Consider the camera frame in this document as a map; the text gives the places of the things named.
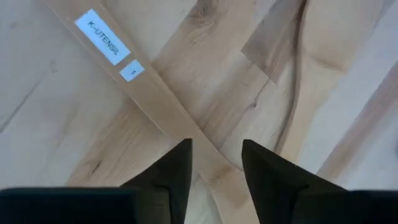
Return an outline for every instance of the wooden stick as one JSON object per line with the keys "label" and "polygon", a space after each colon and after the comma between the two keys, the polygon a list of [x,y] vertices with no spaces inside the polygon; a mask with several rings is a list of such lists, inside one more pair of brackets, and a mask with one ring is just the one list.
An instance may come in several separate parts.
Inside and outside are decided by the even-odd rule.
{"label": "wooden stick", "polygon": [[[194,168],[210,186],[221,219],[225,223],[232,222],[231,215],[241,207],[247,207],[248,203],[252,203],[243,173],[216,150],[159,77],[148,59],[137,51],[132,40],[118,26],[106,8],[99,1],[94,0],[46,0],[46,2],[67,29],[87,48],[96,62],[112,76],[160,130],[176,139],[194,139]],[[105,21],[131,52],[120,63],[113,65],[75,24],[75,21],[90,9],[93,9]],[[137,60],[145,70],[128,82],[119,72],[133,60]]]}
{"label": "wooden stick", "polygon": [[295,101],[276,150],[285,159],[298,161],[315,112],[346,75],[381,6],[380,0],[308,1],[298,49]]}

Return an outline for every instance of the light wood surface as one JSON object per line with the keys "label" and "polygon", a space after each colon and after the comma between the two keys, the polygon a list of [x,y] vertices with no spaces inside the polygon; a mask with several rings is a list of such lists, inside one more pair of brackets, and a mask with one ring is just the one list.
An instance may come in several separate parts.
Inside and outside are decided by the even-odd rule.
{"label": "light wood surface", "polygon": [[[178,141],[184,138],[193,139],[193,166],[210,186],[211,193],[220,211],[221,219],[225,223],[231,223],[231,221],[228,221],[231,214],[236,213],[247,200],[250,200],[243,173],[232,166],[217,151],[159,77],[148,59],[137,51],[135,45],[113,20],[108,11],[100,2],[89,0],[51,0],[47,1],[47,4],[161,131]],[[123,59],[120,64],[112,66],[75,25],[74,21],[90,9],[94,9],[98,13],[131,51],[131,54]],[[127,82],[120,76],[118,71],[133,60],[139,61],[145,71],[132,81]]]}
{"label": "light wood surface", "polygon": [[379,17],[382,1],[309,1],[297,62],[296,94],[277,152],[297,162],[312,118],[339,79],[347,74]]}
{"label": "light wood surface", "polygon": [[328,180],[342,178],[343,171],[348,169],[348,164],[353,160],[354,155],[359,154],[358,151],[363,149],[362,145],[369,141],[374,129],[397,100],[398,63],[391,68],[389,74],[366,103],[354,124],[336,145],[317,174]]}
{"label": "light wood surface", "polygon": [[[103,6],[213,145],[241,168],[242,140],[274,150],[294,97],[292,59],[275,83],[242,53],[276,2],[112,0]],[[370,39],[313,116],[298,161],[311,172],[398,60],[398,4],[384,2]],[[1,6],[0,46],[10,52],[0,56],[0,114],[8,114],[0,133],[2,188],[118,186],[174,147],[177,140],[120,90],[42,1]],[[398,189],[396,111],[393,103],[372,130],[371,144],[353,155],[344,180],[333,181],[349,189]],[[232,221],[242,223],[250,206]],[[196,172],[186,223],[221,223],[211,189]]]}

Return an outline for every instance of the white label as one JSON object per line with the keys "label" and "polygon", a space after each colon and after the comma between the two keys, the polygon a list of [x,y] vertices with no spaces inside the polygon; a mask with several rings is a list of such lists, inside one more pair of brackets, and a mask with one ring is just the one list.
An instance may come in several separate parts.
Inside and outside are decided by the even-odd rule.
{"label": "white label", "polygon": [[120,71],[120,75],[129,82],[145,71],[144,67],[137,61],[133,60],[129,65]]}
{"label": "white label", "polygon": [[93,9],[82,15],[75,24],[113,65],[130,54],[130,50]]}

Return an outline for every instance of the wooden floor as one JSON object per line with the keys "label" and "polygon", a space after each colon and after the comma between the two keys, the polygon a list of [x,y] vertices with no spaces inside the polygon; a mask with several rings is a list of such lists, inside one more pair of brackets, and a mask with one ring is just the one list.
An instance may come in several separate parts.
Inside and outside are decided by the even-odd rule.
{"label": "wooden floor", "polygon": [[[294,98],[301,1],[103,4],[225,158],[242,168],[243,139],[275,149]],[[385,0],[298,163],[348,189],[398,189],[396,21],[398,2]],[[174,146],[44,3],[0,3],[0,49],[1,188],[118,186]],[[196,174],[186,222],[221,223]]]}

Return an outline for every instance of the black object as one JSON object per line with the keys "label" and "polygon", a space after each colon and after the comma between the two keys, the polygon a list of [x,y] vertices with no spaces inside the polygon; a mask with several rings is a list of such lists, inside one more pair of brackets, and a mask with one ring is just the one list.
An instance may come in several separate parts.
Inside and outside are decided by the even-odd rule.
{"label": "black object", "polygon": [[3,190],[0,223],[181,224],[191,173],[186,139],[121,188]]}
{"label": "black object", "polygon": [[[250,140],[242,159],[262,224],[398,223],[397,192],[347,191]],[[0,223],[184,223],[191,171],[186,139],[120,188],[3,190]]]}
{"label": "black object", "polygon": [[347,191],[251,140],[242,159],[262,224],[398,223],[397,192]]}

